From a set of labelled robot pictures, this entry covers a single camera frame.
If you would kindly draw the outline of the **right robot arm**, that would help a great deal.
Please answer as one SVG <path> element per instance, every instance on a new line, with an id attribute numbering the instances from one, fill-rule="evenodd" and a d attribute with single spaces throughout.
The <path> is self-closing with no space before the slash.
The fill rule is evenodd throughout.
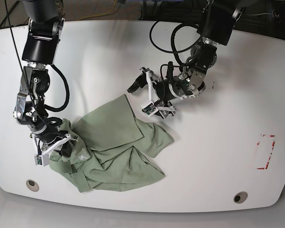
<path id="1" fill-rule="evenodd" d="M 29 16 L 28 36 L 19 60 L 27 62 L 21 68 L 22 76 L 13 116 L 17 123 L 26 125 L 35 138 L 37 161 L 52 149 L 61 156 L 70 157 L 71 143 L 68 131 L 60 130 L 62 119 L 50 117 L 48 112 L 58 113 L 66 109 L 70 91 L 63 73 L 54 65 L 54 59 L 65 22 L 64 3 L 61 0 L 25 0 L 23 6 Z M 46 66 L 51 66 L 62 79 L 66 91 L 60 107 L 45 104 L 45 93 L 50 86 Z"/>

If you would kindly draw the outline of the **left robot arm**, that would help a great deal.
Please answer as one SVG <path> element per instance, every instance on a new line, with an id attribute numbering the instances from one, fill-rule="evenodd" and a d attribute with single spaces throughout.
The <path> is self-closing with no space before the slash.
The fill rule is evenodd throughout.
<path id="1" fill-rule="evenodd" d="M 142 67 L 141 74 L 127 90 L 132 94 L 139 88 L 148 87 L 148 100 L 141 106 L 143 113 L 165 119 L 176 113 L 172 100 L 196 98 L 206 89 L 204 78 L 217 61 L 217 46 L 228 44 L 234 25 L 244 10 L 245 6 L 239 0 L 210 0 L 198 25 L 181 23 L 172 31 L 169 53 L 174 55 L 177 64 L 171 61 L 165 64 L 165 76 L 157 76 L 149 68 Z M 183 27 L 196 28 L 199 34 L 187 48 L 190 56 L 184 62 L 179 58 L 181 51 L 175 47 L 175 35 Z"/>

